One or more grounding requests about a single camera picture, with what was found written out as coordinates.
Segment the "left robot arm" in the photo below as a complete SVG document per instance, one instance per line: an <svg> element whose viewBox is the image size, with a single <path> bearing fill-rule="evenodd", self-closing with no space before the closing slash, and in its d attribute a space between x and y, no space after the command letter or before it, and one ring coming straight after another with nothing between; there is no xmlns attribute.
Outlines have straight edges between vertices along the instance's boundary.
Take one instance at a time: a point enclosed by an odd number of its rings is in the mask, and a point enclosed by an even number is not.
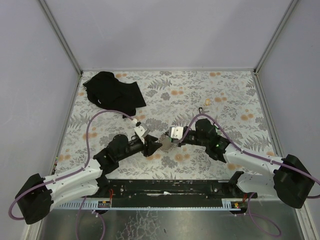
<svg viewBox="0 0 320 240"><path fill-rule="evenodd" d="M106 175L117 169L121 160L137 153L149 157L161 146L158 138L151 135L128 139L118 134L84 165L45 177L38 173L30 176L15 196L22 220L32 225L58 205L96 194L108 185Z"/></svg>

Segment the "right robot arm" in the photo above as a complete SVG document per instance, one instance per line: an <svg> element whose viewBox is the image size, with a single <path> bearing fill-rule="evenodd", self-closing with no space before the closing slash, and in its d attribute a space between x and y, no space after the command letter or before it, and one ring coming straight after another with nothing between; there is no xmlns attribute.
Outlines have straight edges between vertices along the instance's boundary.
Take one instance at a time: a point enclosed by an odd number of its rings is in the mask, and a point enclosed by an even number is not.
<svg viewBox="0 0 320 240"><path fill-rule="evenodd" d="M241 149L227 137L219 135L208 119L197 120L194 130L187 126L171 127L168 136L178 146L204 147L206 154L215 161L240 165L257 173L257 176L239 175L236 185L244 193L276 196L286 205L300 209L315 184L296 156L263 156Z"/></svg>

